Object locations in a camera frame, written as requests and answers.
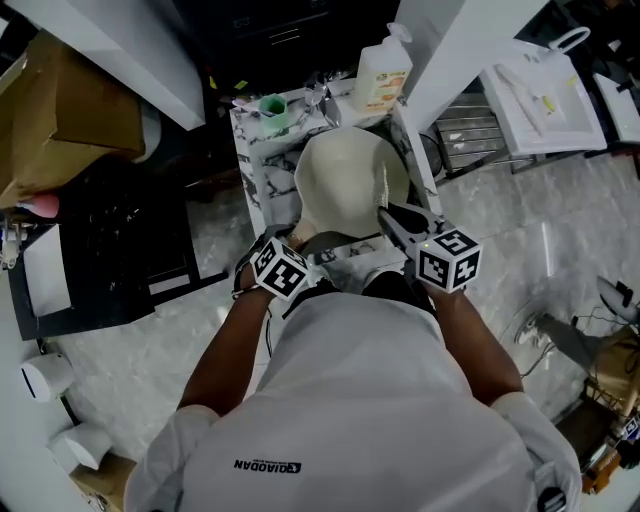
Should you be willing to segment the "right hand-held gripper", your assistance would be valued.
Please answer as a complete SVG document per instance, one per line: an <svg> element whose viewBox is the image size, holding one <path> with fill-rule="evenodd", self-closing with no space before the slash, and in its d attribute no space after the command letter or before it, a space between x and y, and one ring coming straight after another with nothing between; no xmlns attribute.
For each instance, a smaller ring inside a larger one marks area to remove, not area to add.
<svg viewBox="0 0 640 512"><path fill-rule="evenodd" d="M390 203L379 207L381 232L402 251L409 251L418 280L452 293L479 273L482 245L465 230L446 230L446 221L428 209Z"/></svg>

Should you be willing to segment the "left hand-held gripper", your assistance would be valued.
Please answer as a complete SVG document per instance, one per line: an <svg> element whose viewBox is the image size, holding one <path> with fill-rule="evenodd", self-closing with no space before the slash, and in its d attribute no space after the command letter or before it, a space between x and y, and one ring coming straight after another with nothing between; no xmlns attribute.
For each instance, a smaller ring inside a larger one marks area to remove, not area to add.
<svg viewBox="0 0 640 512"><path fill-rule="evenodd" d="M279 240L286 240L294 228L268 226L257 238L265 246L249 260L256 284L284 301L290 301L309 280L306 260Z"/></svg>

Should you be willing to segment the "cream frying pan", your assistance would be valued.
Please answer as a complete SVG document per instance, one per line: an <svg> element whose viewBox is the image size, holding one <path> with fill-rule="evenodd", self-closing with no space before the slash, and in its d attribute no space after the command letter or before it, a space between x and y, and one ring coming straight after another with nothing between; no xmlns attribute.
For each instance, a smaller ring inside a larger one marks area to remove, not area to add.
<svg viewBox="0 0 640 512"><path fill-rule="evenodd" d="M294 174L301 218L292 236L306 242L324 232L362 239L379 232L376 176L386 172L389 199L409 196L408 171L387 140L357 127L312 137Z"/></svg>

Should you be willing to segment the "person's left hand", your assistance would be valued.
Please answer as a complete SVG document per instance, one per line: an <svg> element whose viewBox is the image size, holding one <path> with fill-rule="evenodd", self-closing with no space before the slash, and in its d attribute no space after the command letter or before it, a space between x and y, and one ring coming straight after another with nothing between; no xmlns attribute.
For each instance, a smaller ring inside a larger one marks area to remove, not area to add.
<svg viewBox="0 0 640 512"><path fill-rule="evenodd" d="M252 256L260 251L260 243L256 241L236 265L232 292L232 297L234 299L255 288L256 280L250 261Z"/></svg>

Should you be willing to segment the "black round bin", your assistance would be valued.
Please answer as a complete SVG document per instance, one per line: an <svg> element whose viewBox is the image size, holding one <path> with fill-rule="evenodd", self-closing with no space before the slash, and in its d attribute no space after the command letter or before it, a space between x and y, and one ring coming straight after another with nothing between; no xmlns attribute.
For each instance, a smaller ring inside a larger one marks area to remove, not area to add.
<svg viewBox="0 0 640 512"><path fill-rule="evenodd" d="M444 167L442 150L438 142L427 134L421 134L420 139L429 162L432 176L438 177Z"/></svg>

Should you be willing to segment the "pink toothbrush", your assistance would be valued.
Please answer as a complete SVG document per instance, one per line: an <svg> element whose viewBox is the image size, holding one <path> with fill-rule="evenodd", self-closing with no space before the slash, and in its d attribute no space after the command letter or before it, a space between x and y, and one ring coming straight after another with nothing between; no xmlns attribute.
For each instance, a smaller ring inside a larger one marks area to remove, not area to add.
<svg viewBox="0 0 640 512"><path fill-rule="evenodd" d="M260 108L259 106L252 106L250 103L240 99L240 98L235 98L232 100L232 105L234 107L240 108L245 112L249 112L249 113L257 113L261 116L267 117L267 118L272 118L275 117L276 114L268 111L268 110L264 110L262 108Z"/></svg>

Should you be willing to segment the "cream detergent pump bottle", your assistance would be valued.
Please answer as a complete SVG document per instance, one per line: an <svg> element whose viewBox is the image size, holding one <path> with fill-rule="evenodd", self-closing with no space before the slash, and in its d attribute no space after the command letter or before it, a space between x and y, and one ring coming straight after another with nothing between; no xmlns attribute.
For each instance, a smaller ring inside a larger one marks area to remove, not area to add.
<svg viewBox="0 0 640 512"><path fill-rule="evenodd" d="M413 62L405 44L412 42L409 30L402 24L387 24L389 35L374 46L361 51L352 106L358 112L390 110L404 87Z"/></svg>

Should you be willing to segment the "black table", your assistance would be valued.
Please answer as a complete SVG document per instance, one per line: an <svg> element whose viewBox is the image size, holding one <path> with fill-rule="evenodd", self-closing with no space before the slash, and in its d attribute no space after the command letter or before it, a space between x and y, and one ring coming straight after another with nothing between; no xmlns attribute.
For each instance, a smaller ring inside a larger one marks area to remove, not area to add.
<svg viewBox="0 0 640 512"><path fill-rule="evenodd" d="M88 170L63 187L60 212L27 236L9 284L23 340L77 334L132 323L157 306L217 284L227 270L203 277L193 247L184 186L135 169L119 181ZM23 251L52 226L60 229L71 307L37 318Z"/></svg>

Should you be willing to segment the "white plastic device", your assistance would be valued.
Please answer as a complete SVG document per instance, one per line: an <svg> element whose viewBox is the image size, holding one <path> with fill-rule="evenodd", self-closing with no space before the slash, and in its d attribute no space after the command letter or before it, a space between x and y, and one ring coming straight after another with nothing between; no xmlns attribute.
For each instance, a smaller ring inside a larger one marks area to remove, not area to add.
<svg viewBox="0 0 640 512"><path fill-rule="evenodd" d="M612 284L602 276L596 279L599 296L610 312L631 324L640 324L640 305L633 302L633 290L622 282Z"/></svg>

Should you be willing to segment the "white panel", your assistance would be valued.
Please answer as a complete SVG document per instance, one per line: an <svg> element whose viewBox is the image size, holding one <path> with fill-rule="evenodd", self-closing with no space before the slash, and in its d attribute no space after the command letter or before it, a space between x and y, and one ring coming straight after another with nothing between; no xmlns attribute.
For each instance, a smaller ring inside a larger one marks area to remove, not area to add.
<svg viewBox="0 0 640 512"><path fill-rule="evenodd" d="M52 226L23 251L31 308L37 318L71 307L60 229Z"/></svg>

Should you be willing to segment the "slim white pillar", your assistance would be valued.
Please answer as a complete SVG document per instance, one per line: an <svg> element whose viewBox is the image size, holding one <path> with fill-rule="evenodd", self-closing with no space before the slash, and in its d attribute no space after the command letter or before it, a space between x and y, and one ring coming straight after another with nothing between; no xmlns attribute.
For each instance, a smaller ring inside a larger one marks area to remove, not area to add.
<svg viewBox="0 0 640 512"><path fill-rule="evenodd" d="M201 79L149 0L5 0L186 130L205 124Z"/></svg>

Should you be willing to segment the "large cardboard box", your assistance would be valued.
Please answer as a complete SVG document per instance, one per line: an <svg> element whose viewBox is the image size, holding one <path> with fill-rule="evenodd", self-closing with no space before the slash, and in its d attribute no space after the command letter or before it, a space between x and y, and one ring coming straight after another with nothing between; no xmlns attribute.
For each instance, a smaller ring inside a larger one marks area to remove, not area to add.
<svg viewBox="0 0 640 512"><path fill-rule="evenodd" d="M144 152L138 96L52 34L40 31L0 76L0 208L109 153Z"/></svg>

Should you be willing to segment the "pink plastic object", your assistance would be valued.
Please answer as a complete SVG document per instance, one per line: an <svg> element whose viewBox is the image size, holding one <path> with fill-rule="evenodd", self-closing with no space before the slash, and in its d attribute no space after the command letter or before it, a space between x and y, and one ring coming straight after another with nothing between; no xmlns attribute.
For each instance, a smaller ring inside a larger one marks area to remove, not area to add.
<svg viewBox="0 0 640 512"><path fill-rule="evenodd" d="M19 201L16 206L27 210L38 217L53 219L59 213L60 201L54 194L42 194L27 200Z"/></svg>

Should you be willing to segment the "white table dark legs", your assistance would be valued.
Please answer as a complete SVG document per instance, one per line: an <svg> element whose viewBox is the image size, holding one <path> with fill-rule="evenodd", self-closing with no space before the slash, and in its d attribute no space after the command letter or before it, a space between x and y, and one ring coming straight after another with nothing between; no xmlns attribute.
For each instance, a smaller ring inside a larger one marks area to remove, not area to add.
<svg viewBox="0 0 640 512"><path fill-rule="evenodd" d="M595 73L593 78L611 117L617 140L640 144L640 113L629 90L610 78Z"/></svg>

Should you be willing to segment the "cluttered equipment stand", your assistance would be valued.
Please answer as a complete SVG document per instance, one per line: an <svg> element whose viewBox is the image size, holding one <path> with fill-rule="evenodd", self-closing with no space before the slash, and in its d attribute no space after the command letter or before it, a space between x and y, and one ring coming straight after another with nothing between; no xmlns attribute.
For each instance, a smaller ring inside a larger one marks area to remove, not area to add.
<svg viewBox="0 0 640 512"><path fill-rule="evenodd" d="M623 327L605 339L581 398L602 430L582 470L582 492L593 495L616 469L640 464L640 333Z"/></svg>

